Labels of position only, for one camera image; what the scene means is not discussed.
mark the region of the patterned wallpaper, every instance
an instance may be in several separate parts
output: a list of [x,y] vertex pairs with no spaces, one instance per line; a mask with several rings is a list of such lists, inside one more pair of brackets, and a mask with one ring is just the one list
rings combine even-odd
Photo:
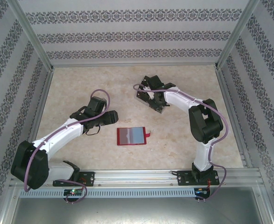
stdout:
[[274,0],[261,0],[222,68],[251,161],[274,206]]
[[20,0],[53,65],[215,63],[248,0]]
[[0,0],[0,207],[17,146],[28,139],[49,71]]

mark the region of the beige floor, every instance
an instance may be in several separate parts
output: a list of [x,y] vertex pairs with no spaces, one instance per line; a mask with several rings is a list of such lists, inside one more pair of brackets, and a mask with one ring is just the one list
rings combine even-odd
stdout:
[[[91,92],[98,88],[109,92],[110,109],[118,112],[119,121],[103,126],[97,135],[74,139],[52,161],[69,160],[81,169],[191,168],[197,142],[190,132],[189,117],[175,106],[159,114],[134,99],[132,86],[145,75],[158,75],[162,82],[172,82],[196,98],[213,99],[228,119],[213,66],[57,68],[37,138],[49,134],[69,115],[87,105]],[[148,143],[117,146],[116,128],[134,126],[145,126],[147,132],[151,131]],[[230,123],[229,128],[228,137],[216,145],[212,160],[227,168],[241,168]]]

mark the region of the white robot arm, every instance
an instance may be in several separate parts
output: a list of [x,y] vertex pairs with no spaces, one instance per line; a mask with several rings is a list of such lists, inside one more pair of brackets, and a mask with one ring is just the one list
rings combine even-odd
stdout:
[[[171,87],[170,90],[179,91],[177,87]],[[198,106],[198,103],[195,103],[188,98],[184,97],[177,92],[164,92],[165,101],[168,104],[177,106],[179,109],[183,110],[186,113],[189,113],[189,109],[193,106]],[[203,142],[197,142],[197,152],[194,160],[194,165],[200,171],[206,171],[211,167],[211,164],[208,161],[208,151],[210,149],[211,143],[214,142],[217,138],[213,138],[208,143],[204,144]]]
[[[68,142],[87,133],[93,127],[97,126],[100,128],[104,125],[116,123],[118,121],[118,114],[116,111],[105,112],[96,119],[84,122],[86,119],[98,116],[102,113],[104,107],[106,107],[105,99],[92,97],[88,106],[83,106],[77,112],[71,114],[70,118],[52,133],[32,143],[23,141],[16,151],[14,162],[11,167],[11,174],[21,181],[24,181],[28,161],[36,148],[42,144],[32,160],[27,185],[32,189],[37,189],[46,181],[61,179],[77,182],[80,170],[76,165],[69,161],[63,161],[61,163],[52,163],[49,161],[53,155]],[[62,127],[65,127],[65,129],[57,132],[57,130]],[[45,141],[47,137],[53,133],[56,134],[48,141]]]
[[172,83],[162,83],[158,76],[145,76],[137,90],[136,97],[159,113],[162,113],[164,107],[175,105],[189,114],[191,132],[198,141],[196,158],[192,164],[192,175],[199,182],[213,171],[213,166],[209,162],[209,151],[212,143],[217,140],[220,131],[223,130],[223,123],[215,112],[198,103],[202,102],[217,109],[213,100],[191,100],[179,91]]

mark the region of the wire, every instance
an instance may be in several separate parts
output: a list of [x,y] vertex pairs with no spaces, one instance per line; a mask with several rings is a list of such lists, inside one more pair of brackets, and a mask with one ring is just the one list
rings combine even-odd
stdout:
[[222,140],[223,140],[224,138],[226,138],[226,136],[228,135],[228,130],[229,130],[229,128],[228,128],[228,123],[227,123],[226,119],[225,119],[224,116],[223,116],[219,111],[217,111],[215,108],[213,108],[213,107],[211,107],[211,106],[209,106],[209,105],[207,105],[207,104],[205,104],[205,103],[203,103],[203,102],[197,100],[196,98],[190,96],[189,94],[187,94],[187,93],[185,93],[185,92],[183,92],[183,91],[180,91],[180,90],[140,90],[139,88],[137,89],[136,86],[142,86],[142,87],[145,87],[145,86],[142,85],[142,84],[135,84],[135,85],[133,86],[133,89],[136,90],[136,91],[139,91],[139,92],[174,92],[174,93],[178,93],[178,94],[183,95],[184,97],[186,97],[186,98],[192,100],[192,101],[195,102],[195,103],[201,104],[201,105],[203,105],[203,106],[209,108],[210,110],[214,111],[217,115],[219,115],[219,117],[223,120],[223,122],[224,122],[224,124],[225,124],[225,133],[224,133],[224,135],[223,135],[221,138],[219,138],[219,139],[217,139],[217,140],[215,140],[214,142],[211,143],[210,149],[209,149],[209,151],[208,151],[208,162],[209,162],[211,165],[215,166],[215,167],[222,168],[222,169],[224,170],[224,176],[223,176],[223,179],[222,179],[221,183],[220,183],[219,186],[217,187],[217,189],[213,192],[212,195],[210,195],[210,196],[206,199],[206,200],[209,200],[210,198],[212,198],[212,197],[219,191],[219,189],[221,188],[221,186],[222,186],[222,184],[224,183],[225,178],[226,178],[226,176],[227,176],[227,170],[226,170],[225,167],[223,167],[223,166],[221,166],[221,165],[218,165],[218,164],[215,164],[215,163],[211,162],[211,152],[212,152],[213,146],[214,146],[216,143],[222,141]]
[[[106,108],[105,108],[104,111],[102,111],[99,115],[97,115],[97,116],[95,116],[95,117],[93,117],[93,118],[88,118],[88,119],[76,121],[76,122],[73,122],[73,123],[71,123],[71,124],[69,124],[69,125],[66,125],[66,126],[63,126],[63,127],[59,128],[58,130],[56,130],[56,131],[54,131],[52,134],[50,134],[50,135],[49,135],[43,142],[41,142],[41,143],[39,144],[39,146],[34,150],[34,152],[32,153],[32,155],[31,155],[31,157],[30,157],[30,159],[29,159],[29,162],[28,162],[28,165],[27,165],[27,169],[26,169],[26,173],[25,173],[25,178],[24,178],[24,190],[25,190],[26,192],[28,192],[28,191],[31,189],[31,188],[28,188],[28,187],[27,187],[27,183],[28,183],[28,175],[29,175],[29,170],[30,170],[32,161],[33,161],[33,159],[34,159],[34,156],[35,156],[36,153],[38,152],[38,150],[42,147],[42,145],[45,145],[46,142],[49,141],[54,135],[56,135],[56,134],[59,133],[60,131],[64,130],[65,128],[70,127],[70,126],[73,126],[73,125],[76,125],[76,124],[79,124],[79,123],[83,123],[83,122],[86,122],[86,121],[94,120],[94,119],[96,119],[96,118],[99,118],[100,116],[102,116],[104,113],[107,112],[107,110],[108,110],[109,107],[110,107],[110,102],[111,102],[110,95],[108,94],[107,91],[102,90],[102,89],[97,89],[97,90],[95,90],[95,91],[93,91],[93,92],[91,93],[90,98],[92,98],[93,94],[96,93],[96,92],[98,92],[98,91],[104,92],[104,93],[107,95],[107,97],[108,97],[108,104],[107,104],[107,106],[106,106]],[[81,184],[81,183],[79,183],[79,182],[74,182],[74,181],[69,181],[69,180],[59,180],[59,181],[74,183],[74,184],[77,184],[77,185],[80,185],[80,186],[83,185],[83,184]],[[84,197],[86,197],[86,195],[87,195],[87,188],[86,188],[85,185],[83,185],[83,187],[85,188],[86,193],[85,193],[85,195],[84,195],[82,198],[78,199],[76,202],[81,201],[81,200],[82,200]]]
[[82,190],[83,189],[85,189],[85,193],[84,193],[84,195],[82,196],[82,197],[80,197],[79,199],[77,199],[76,201],[74,201],[74,202],[70,202],[70,201],[68,201],[67,199],[68,199],[68,197],[70,196],[70,195],[67,195],[66,196],[66,203],[71,203],[71,204],[75,204],[75,203],[78,203],[78,202],[80,202],[80,201],[82,201],[86,196],[87,196],[87,188],[86,188],[86,186],[85,185],[83,185],[82,183],[79,183],[79,182],[75,182],[75,181],[69,181],[69,180],[58,180],[58,181],[61,181],[61,182],[66,182],[66,183],[73,183],[73,184],[77,184],[77,185],[80,185],[80,186],[82,186]]
[[208,181],[207,181],[207,192],[211,190],[210,187],[211,187],[211,181],[210,181],[210,179],[208,179]]
[[98,134],[99,131],[100,131],[100,125],[98,126],[98,132],[96,132],[96,133],[94,133],[94,134],[87,134],[87,133],[88,133],[88,131],[87,131],[85,134],[88,135],[88,136],[92,136],[92,135]]
[[87,181],[86,181],[86,179],[85,178],[80,178],[79,180],[82,180],[83,181],[83,183],[86,183]]

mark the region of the metal bracket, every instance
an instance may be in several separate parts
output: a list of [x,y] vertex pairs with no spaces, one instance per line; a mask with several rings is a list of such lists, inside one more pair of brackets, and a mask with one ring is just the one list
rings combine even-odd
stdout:
[[[86,187],[93,187],[94,184],[94,172],[79,172],[79,177],[77,182],[82,183]],[[53,181],[53,186],[54,187],[77,187],[80,185],[77,184],[72,184],[72,183],[66,183],[66,182],[61,182],[61,181]]]
[[173,175],[177,176],[178,186],[197,186],[197,185],[208,185],[208,180],[210,180],[210,185],[219,185],[218,172],[213,170],[211,174],[206,177],[204,180],[197,182],[192,176],[191,170],[180,170],[172,171]]

